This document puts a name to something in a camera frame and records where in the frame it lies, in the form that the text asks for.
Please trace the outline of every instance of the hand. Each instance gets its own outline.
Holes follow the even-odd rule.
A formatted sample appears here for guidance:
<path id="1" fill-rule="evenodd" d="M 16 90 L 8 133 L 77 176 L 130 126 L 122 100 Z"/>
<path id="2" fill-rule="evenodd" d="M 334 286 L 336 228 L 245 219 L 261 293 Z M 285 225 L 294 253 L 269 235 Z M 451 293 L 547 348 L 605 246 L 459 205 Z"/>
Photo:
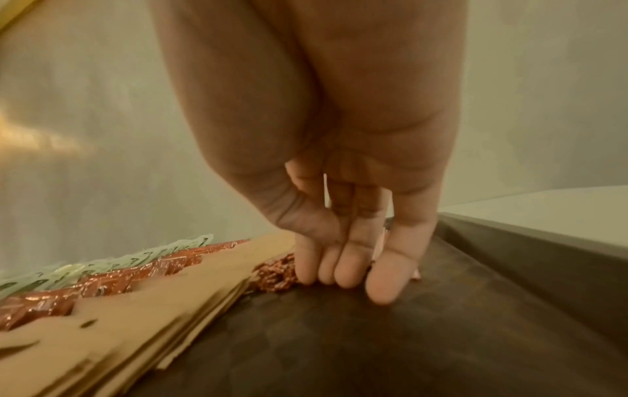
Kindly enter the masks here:
<path id="1" fill-rule="evenodd" d="M 297 235 L 296 271 L 392 302 L 436 225 L 459 119 L 465 0 L 152 0 L 207 163 Z M 331 206 L 324 205 L 328 190 Z"/>

